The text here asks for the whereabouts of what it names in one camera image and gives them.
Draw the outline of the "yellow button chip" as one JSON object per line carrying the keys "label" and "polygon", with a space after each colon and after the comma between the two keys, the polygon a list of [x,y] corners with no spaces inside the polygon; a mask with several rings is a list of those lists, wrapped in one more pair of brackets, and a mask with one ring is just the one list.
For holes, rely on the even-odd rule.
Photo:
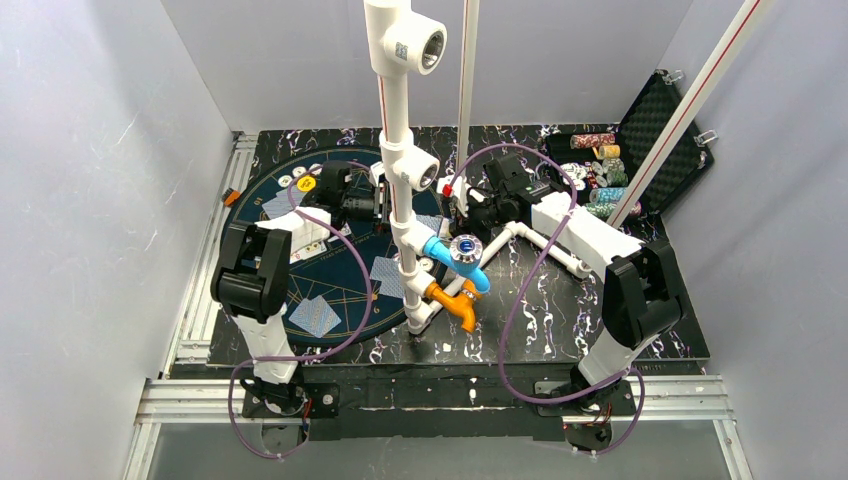
{"label": "yellow button chip", "polygon": [[300,192],[308,193],[317,185],[317,179],[312,175],[304,175],[296,182],[296,187]]}

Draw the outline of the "blue back card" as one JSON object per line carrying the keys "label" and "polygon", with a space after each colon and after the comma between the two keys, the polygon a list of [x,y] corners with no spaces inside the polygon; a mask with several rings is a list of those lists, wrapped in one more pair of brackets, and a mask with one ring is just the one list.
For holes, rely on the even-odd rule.
{"label": "blue back card", "polygon": [[287,197],[277,197],[262,204],[262,210],[269,219],[282,217],[293,209]]}
{"label": "blue back card", "polygon": [[290,321],[292,324],[294,324],[294,325],[298,326],[299,328],[301,328],[302,330],[306,331],[306,330],[304,329],[304,327],[305,327],[305,314],[307,313],[307,310],[308,310],[308,307],[310,306],[310,304],[311,304],[312,302],[314,302],[314,301],[318,301],[318,302],[320,302],[320,303],[324,303],[324,304],[329,305],[329,304],[326,302],[326,300],[325,300],[322,296],[318,296],[318,297],[316,297],[316,298],[314,298],[314,299],[306,299],[306,300],[303,300],[303,301],[302,301],[302,302],[301,302],[301,303],[297,306],[297,308],[294,310],[294,312],[293,312],[293,313],[289,316],[289,321]]}
{"label": "blue back card", "polygon": [[289,192],[288,190],[282,190],[277,195],[277,197],[280,198],[285,204],[293,202],[295,205],[299,205],[304,196],[305,193],[297,189],[295,189],[293,192]]}
{"label": "blue back card", "polygon": [[316,338],[323,338],[341,322],[330,305],[314,301],[305,314],[304,329]]}
{"label": "blue back card", "polygon": [[385,277],[380,280],[379,294],[381,296],[403,299],[404,288],[399,276]]}
{"label": "blue back card", "polygon": [[400,267],[393,257],[375,257],[370,269],[370,279],[380,282],[397,282],[400,279]]}

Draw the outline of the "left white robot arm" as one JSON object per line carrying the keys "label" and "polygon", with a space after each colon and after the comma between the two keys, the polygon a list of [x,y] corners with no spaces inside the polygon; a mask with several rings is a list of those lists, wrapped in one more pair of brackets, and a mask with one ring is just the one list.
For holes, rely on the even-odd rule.
{"label": "left white robot arm", "polygon": [[[286,191],[296,191],[297,182],[306,177],[315,179],[316,186],[298,204],[289,199],[287,213],[253,223],[234,220],[223,235],[210,294],[244,336],[250,353],[248,364],[260,384],[290,384],[301,362],[345,349],[358,339],[370,319],[370,272],[352,240],[340,231],[356,213],[347,194],[355,168],[365,170],[367,166],[331,160],[307,170],[295,177]],[[296,251],[331,237],[341,241],[360,269],[366,288],[365,311],[356,330],[340,345],[323,354],[297,356],[284,326],[291,258]]]}

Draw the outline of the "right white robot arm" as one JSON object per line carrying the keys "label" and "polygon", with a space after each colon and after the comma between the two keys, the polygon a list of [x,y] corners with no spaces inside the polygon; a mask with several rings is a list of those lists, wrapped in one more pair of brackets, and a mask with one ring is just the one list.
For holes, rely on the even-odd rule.
{"label": "right white robot arm", "polygon": [[483,166],[494,191],[488,219],[526,220],[527,234],[541,242],[542,256],[565,249],[578,273],[597,275],[603,287],[602,328],[588,353],[571,371],[575,393],[617,382],[635,358],[691,312],[677,259],[665,240],[644,242],[608,225],[576,202],[568,180],[533,178],[518,155]]}

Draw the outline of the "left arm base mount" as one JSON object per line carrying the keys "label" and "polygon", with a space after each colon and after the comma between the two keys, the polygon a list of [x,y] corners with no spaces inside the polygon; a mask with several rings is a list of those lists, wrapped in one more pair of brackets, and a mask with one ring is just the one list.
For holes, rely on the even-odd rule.
{"label": "left arm base mount", "polygon": [[324,419],[338,415],[340,387],[334,383],[307,383],[296,373],[288,384],[273,384],[249,375],[238,386],[245,392],[244,418]]}

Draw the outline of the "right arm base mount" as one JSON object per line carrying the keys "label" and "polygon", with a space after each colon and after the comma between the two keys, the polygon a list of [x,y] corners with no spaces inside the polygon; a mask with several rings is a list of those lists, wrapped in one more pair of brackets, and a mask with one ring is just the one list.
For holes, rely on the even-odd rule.
{"label": "right arm base mount", "polygon": [[641,414],[639,400],[626,380],[617,380],[568,402],[539,404],[533,408],[543,418],[571,418],[563,424],[566,441],[578,452],[592,455],[609,451],[624,438],[624,435],[615,437],[612,423],[615,417],[634,419]]}

